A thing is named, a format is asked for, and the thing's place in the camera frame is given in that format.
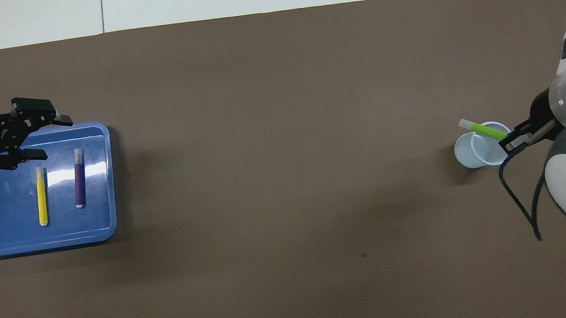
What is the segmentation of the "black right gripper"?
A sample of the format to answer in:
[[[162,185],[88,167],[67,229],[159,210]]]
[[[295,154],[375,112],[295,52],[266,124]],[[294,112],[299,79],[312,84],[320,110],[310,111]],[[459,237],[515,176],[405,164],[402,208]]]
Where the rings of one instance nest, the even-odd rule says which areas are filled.
[[[550,101],[550,89],[535,96],[529,107],[530,119],[517,124],[508,135],[499,141],[505,145],[506,154],[519,153],[527,147],[544,140],[548,134],[559,133],[566,122],[559,120]]]

